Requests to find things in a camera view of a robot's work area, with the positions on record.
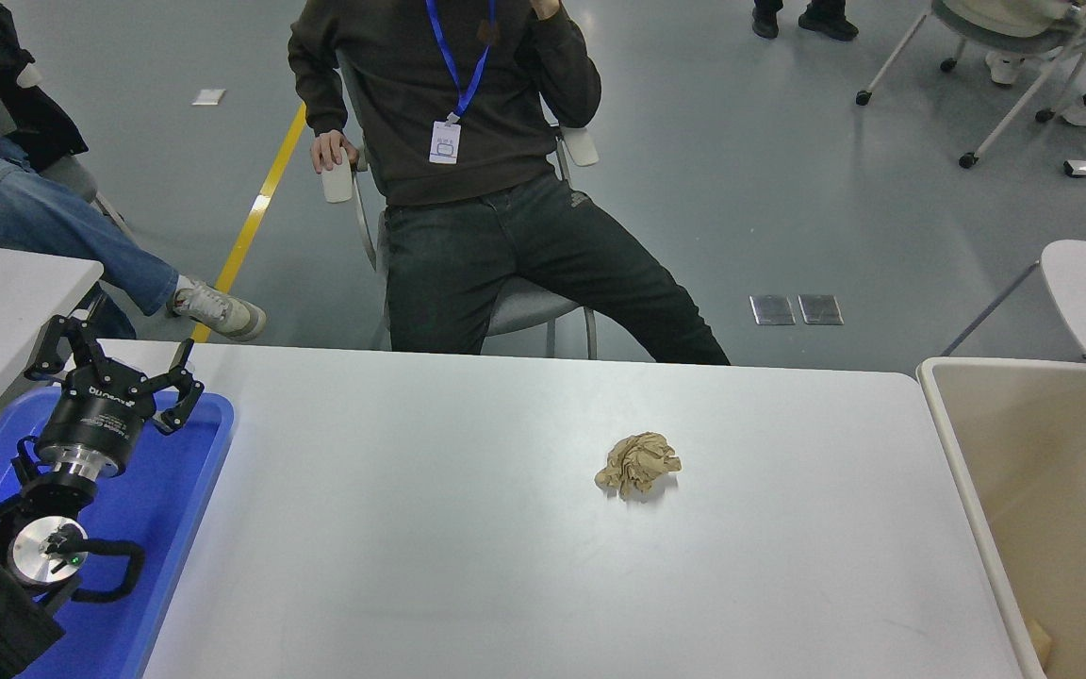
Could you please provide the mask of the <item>lanyard person's right hand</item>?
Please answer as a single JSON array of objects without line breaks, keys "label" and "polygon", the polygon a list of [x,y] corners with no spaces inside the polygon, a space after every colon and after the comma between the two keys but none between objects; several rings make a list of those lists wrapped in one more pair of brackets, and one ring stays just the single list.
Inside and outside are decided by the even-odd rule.
[{"label": "lanyard person's right hand", "polygon": [[310,146],[310,159],[316,174],[333,171],[337,166],[353,167],[359,160],[359,152],[340,130],[316,134]]}]

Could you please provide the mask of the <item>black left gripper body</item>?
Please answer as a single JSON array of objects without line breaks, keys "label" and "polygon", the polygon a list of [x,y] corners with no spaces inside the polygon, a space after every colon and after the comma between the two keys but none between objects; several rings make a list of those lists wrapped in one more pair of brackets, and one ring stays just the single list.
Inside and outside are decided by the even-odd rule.
[{"label": "black left gripper body", "polygon": [[36,455],[55,465],[64,450],[90,450],[112,465],[132,460],[143,426],[156,412],[154,395],[142,392],[146,373],[109,362],[108,381],[87,365],[70,370],[49,422],[36,441]]}]

